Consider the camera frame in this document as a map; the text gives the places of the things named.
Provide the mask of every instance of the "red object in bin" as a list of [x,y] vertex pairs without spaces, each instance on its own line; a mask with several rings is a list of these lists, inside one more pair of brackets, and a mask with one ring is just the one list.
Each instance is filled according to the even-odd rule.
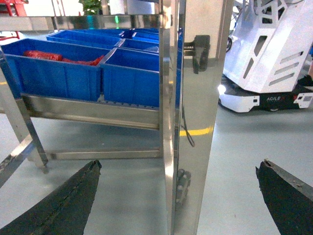
[[24,52],[24,56],[44,59],[44,60],[56,60],[56,61],[63,60],[63,56],[60,54],[47,53],[47,52],[42,52],[39,50],[27,50]]
[[74,64],[80,64],[80,65],[91,65],[91,66],[97,66],[104,57],[104,55],[102,55],[99,58],[95,59],[94,61],[73,61],[73,60],[63,58],[63,56],[60,54],[47,53],[47,52],[42,52],[39,50],[27,50],[24,52],[24,56],[44,59],[44,60],[63,61],[63,62],[68,62],[68,63],[74,63]]

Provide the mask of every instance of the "white robot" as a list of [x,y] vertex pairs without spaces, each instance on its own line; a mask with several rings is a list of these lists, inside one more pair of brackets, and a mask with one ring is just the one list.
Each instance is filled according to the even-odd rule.
[[243,1],[231,35],[220,103],[238,113],[308,108],[297,84],[313,42],[313,0]]

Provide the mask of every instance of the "metal shelf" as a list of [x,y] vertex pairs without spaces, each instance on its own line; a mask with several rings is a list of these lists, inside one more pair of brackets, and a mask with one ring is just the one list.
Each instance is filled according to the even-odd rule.
[[0,31],[160,28],[162,15],[1,17]]
[[113,102],[96,103],[23,95],[31,117],[83,121],[140,129],[159,129],[157,109]]

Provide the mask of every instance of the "green plant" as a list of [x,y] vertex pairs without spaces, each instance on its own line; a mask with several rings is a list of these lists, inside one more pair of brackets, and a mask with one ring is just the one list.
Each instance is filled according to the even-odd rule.
[[85,15],[98,15],[102,8],[101,0],[79,0],[79,3],[83,5]]

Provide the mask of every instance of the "vent slot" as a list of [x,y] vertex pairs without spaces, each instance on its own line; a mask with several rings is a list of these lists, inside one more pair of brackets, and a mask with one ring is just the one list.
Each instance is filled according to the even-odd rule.
[[262,23],[263,24],[272,24],[273,23],[273,20],[272,19],[269,19],[269,18],[262,18]]
[[285,11],[285,8],[284,8],[284,7],[280,8],[280,9],[278,10],[278,20],[280,20],[280,18],[282,17],[284,11]]
[[265,41],[266,41],[267,38],[268,38],[267,36],[260,36],[260,37],[259,37],[259,40],[258,40],[258,42],[256,43],[256,46],[255,46],[255,48],[254,48],[254,54],[255,54],[256,56],[259,55],[260,50],[262,49],[262,47],[263,47],[263,45],[264,45],[264,43],[265,43]]
[[285,63],[285,62],[288,62],[289,60],[293,60],[293,59],[295,59],[295,58],[297,58],[297,57],[300,57],[301,55],[303,55],[303,51],[302,51],[302,52],[299,52],[299,53],[296,53],[296,54],[294,54],[294,55],[288,56],[288,57],[286,57],[286,58],[284,58],[284,59],[282,59],[282,60],[280,61],[280,63],[283,64],[283,63]]
[[253,61],[253,59],[251,58],[250,61],[249,61],[248,66],[247,66],[247,68],[246,68],[246,71],[245,71],[245,74],[244,74],[244,78],[247,77],[247,75],[248,75],[248,73],[249,73],[249,71],[250,71],[250,69],[251,69],[253,63],[254,63],[254,61]]
[[308,102],[308,101],[311,101],[311,99],[312,99],[312,96],[305,96],[303,101]]
[[272,15],[272,7],[271,7],[271,6],[267,7],[266,9],[264,9],[264,10],[262,11],[262,13],[263,13],[264,15],[269,15],[269,16],[271,16],[271,15]]
[[291,73],[291,74],[288,74],[288,75],[286,75],[286,76],[283,76],[283,77],[281,77],[281,78],[278,78],[278,79],[276,79],[276,80],[274,80],[274,81],[271,81],[271,82],[269,83],[269,86],[272,86],[272,85],[275,85],[276,83],[285,81],[285,80],[287,80],[287,79],[289,79],[289,78],[291,78],[291,77],[293,77],[293,76],[294,76],[294,72]]
[[277,70],[277,71],[274,73],[274,75],[277,75],[277,74],[279,74],[279,73],[285,72],[285,71],[290,70],[290,69],[293,69],[293,68],[297,67],[298,65],[299,65],[299,62],[294,63],[294,64],[292,64],[292,65],[289,65],[289,66],[287,66],[287,67],[284,67],[284,68],[282,68],[282,69],[280,69],[280,70]]

